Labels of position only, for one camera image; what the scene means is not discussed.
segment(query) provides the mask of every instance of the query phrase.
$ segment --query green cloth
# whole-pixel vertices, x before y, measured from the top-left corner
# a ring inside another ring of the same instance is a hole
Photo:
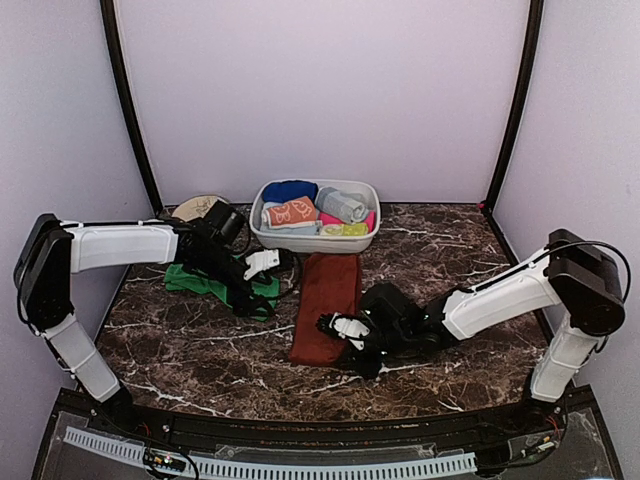
[[[213,293],[226,306],[227,303],[227,287],[215,280],[209,280],[198,275],[192,275],[182,269],[182,265],[170,265],[164,276],[164,283],[168,291],[175,292],[179,290],[191,290],[192,292],[204,295],[205,293]],[[251,284],[253,293],[264,297],[275,297],[280,293],[280,281],[273,278],[269,285],[253,282]],[[276,308],[276,300],[270,300],[269,303]],[[267,317],[252,317],[256,320],[264,322]]]

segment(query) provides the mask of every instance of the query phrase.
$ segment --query folded cloth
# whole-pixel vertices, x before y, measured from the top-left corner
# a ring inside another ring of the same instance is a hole
[[[309,197],[313,202],[318,194],[318,185],[304,180],[287,180],[286,182],[273,182],[262,191],[262,200],[265,202],[286,203],[300,197]]]
[[[316,198],[318,210],[350,225],[360,223],[369,215],[364,203],[343,194],[333,187],[322,187]]]
[[[318,235],[320,226],[315,224],[310,227],[297,227],[297,228],[269,228],[265,224],[260,225],[260,231],[264,233],[275,233],[277,235],[305,235],[313,236]]]
[[[226,306],[230,306],[227,303],[226,286],[215,280],[209,280],[208,278],[201,277],[199,275],[187,273],[182,269],[182,265],[170,265],[165,273],[164,283],[166,289],[170,292],[191,290],[192,292],[199,293],[200,295],[213,293],[216,297],[222,300]],[[251,287],[253,289],[253,293],[267,298],[276,297],[280,293],[280,281],[277,278],[272,278],[269,285],[253,282]],[[276,300],[270,300],[269,303],[273,308],[276,307]],[[267,320],[266,316],[253,318],[261,322]]]
[[[367,233],[369,233],[369,227],[367,227],[366,223],[325,225],[320,229],[320,235],[322,236],[362,237]]]
[[[316,327],[320,315],[355,315],[362,293],[358,255],[316,253],[304,263],[300,308],[289,360],[295,364],[326,367],[344,353],[348,341],[333,338]]]
[[[311,227],[316,224],[318,214],[311,199],[302,197],[263,210],[261,218],[269,228]]]
[[[320,212],[320,215],[318,215],[318,220],[320,220],[322,222],[322,225],[324,226],[344,225],[344,222],[339,218],[332,217],[331,215],[324,212]],[[373,232],[373,229],[376,226],[376,212],[374,211],[369,212],[369,215],[367,215],[367,218],[364,219],[363,223],[366,223],[367,227],[369,228],[369,231]]]
[[[265,210],[268,210],[273,207],[280,207],[281,205],[282,205],[281,203],[277,203],[277,202],[266,202],[262,206],[262,211],[264,212]],[[321,226],[322,226],[322,223],[320,221],[316,221],[315,225],[311,225],[309,227],[294,226],[293,228],[269,228],[267,224],[265,224],[263,221],[260,221],[261,232],[275,233],[278,235],[306,235],[306,236],[318,235],[318,232],[320,231]]]

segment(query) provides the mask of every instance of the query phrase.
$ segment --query black metal frame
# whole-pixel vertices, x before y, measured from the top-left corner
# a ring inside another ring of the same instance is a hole
[[[622,479],[620,463],[600,408],[589,386],[567,392],[567,410],[590,408],[598,426],[609,464],[615,478]],[[509,415],[517,405],[477,410],[473,412],[433,415],[407,420],[375,422],[276,422],[226,419],[191,415],[138,407],[141,417],[156,440],[198,451],[214,451],[218,445],[308,450],[344,450],[370,447],[396,447],[435,443],[439,451],[464,449],[482,452],[504,445],[502,433],[483,428],[487,422]],[[122,435],[101,417],[92,416],[93,403],[79,392],[61,389],[49,417],[40,444],[32,480],[40,480],[51,437],[60,412],[69,412],[89,419],[89,427]]]
[[[527,31],[524,37],[524,46],[522,47],[522,58],[520,60],[520,70],[518,72],[518,80],[516,81],[516,89],[513,93],[513,101],[511,103],[511,111],[507,120],[507,128],[502,139],[502,146],[498,154],[498,161],[493,172],[491,185],[487,192],[487,198],[482,202],[485,209],[489,213],[493,212],[500,195],[500,190],[507,175],[509,161],[513,153],[513,147],[516,143],[524,105],[527,100],[529,91],[529,83],[531,81],[531,73],[533,71],[533,62],[536,56],[536,48],[538,46],[538,36],[540,34],[540,25],[542,24],[542,8],[544,0],[531,0],[529,5],[529,20],[527,21]]]
[[[153,208],[153,212],[158,215],[162,211],[162,199],[158,185],[153,176],[149,156],[144,146],[138,117],[133,105],[133,96],[129,88],[129,80],[127,78],[127,69],[122,54],[122,46],[120,45],[120,35],[118,34],[118,22],[116,19],[115,6],[113,0],[100,0],[102,9],[102,22],[104,24],[104,34],[107,39],[107,48],[109,49],[109,58],[111,58],[111,68],[113,70],[113,78],[116,82],[118,97],[120,98],[120,107],[124,116],[127,131],[129,132],[129,140],[136,157],[136,163],[142,176],[144,188],[147,191],[147,197]]]
[[[544,0],[530,1],[529,19],[527,21],[522,58],[520,60],[520,69],[513,94],[509,118],[507,120],[507,127],[502,140],[502,146],[498,155],[496,167],[493,172],[493,177],[491,179],[489,191],[487,192],[486,199],[481,203],[484,209],[488,210],[489,215],[493,212],[498,200],[498,196],[507,173],[507,168],[509,166],[509,161],[511,159],[511,154],[513,153],[516,137],[518,135],[520,121],[524,111],[524,104],[529,90],[529,82],[531,80],[536,47],[538,44],[540,25],[542,23],[543,4]],[[133,104],[133,97],[131,95],[129,80],[127,78],[122,46],[120,44],[114,2],[113,0],[100,0],[100,5],[102,8],[102,20],[107,39],[107,47],[109,49],[109,57],[111,58],[113,77],[118,89],[122,113],[129,132],[129,139],[136,157],[138,169],[140,170],[140,175],[142,176],[142,180],[147,191],[149,202],[153,207],[154,213],[158,215],[162,211],[164,205],[160,197],[156,180],[153,176],[153,170],[145,149],[140,125],[138,123],[138,117]]]

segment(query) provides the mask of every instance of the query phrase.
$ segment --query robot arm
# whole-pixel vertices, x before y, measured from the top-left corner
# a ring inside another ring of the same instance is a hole
[[[228,245],[243,225],[244,218],[223,202],[189,223],[82,224],[41,215],[14,270],[20,317],[115,421],[131,427],[135,420],[129,392],[76,319],[71,275],[105,266],[181,263],[185,270],[223,283],[235,314],[271,315],[268,300],[253,293],[249,280],[279,265],[278,251],[236,258]]]
[[[624,321],[615,261],[584,243],[557,230],[546,247],[519,265],[471,288],[454,288],[423,308],[392,284],[375,285],[362,298],[360,318],[325,315],[318,328],[348,338],[356,368],[375,376],[384,355],[441,350],[523,313],[564,304],[569,314],[530,386],[533,399],[553,403],[600,339]]]

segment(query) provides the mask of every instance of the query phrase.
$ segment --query white wall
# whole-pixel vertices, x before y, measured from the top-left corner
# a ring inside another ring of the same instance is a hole
[[[640,3],[545,6],[538,56],[496,216],[520,257],[566,227],[622,249],[640,274]],[[591,383],[626,478],[640,478],[640,303],[579,376]],[[551,312],[557,321],[559,311]]]
[[[513,97],[528,0],[118,2],[165,203],[276,178],[386,201],[477,202]]]
[[[15,261],[40,213],[151,214],[120,112],[98,1],[0,2],[0,458],[30,478],[59,387],[44,343],[18,322]],[[122,269],[83,274],[73,301],[95,334]]]

